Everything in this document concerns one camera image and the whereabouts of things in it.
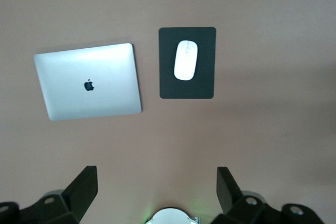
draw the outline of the white mouse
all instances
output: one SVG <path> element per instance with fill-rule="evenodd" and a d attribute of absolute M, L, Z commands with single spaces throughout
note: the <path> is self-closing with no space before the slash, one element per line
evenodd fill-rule
<path fill-rule="evenodd" d="M 182 81 L 194 77 L 197 62 L 197 44 L 190 40 L 182 40 L 177 46 L 174 75 Z"/>

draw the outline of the mouse pad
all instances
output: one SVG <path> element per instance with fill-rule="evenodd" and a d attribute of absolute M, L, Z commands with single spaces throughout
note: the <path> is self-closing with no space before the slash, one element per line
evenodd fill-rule
<path fill-rule="evenodd" d="M 174 75 L 177 46 L 182 40 L 197 44 L 194 77 L 182 81 Z M 214 96 L 216 28 L 171 27 L 159 30 L 160 97 L 164 99 L 210 99 Z"/>

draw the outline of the laptop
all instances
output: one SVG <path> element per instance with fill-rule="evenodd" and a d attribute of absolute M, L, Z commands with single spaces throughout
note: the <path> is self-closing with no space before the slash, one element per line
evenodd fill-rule
<path fill-rule="evenodd" d="M 34 56 L 52 121 L 140 113 L 130 43 Z"/>

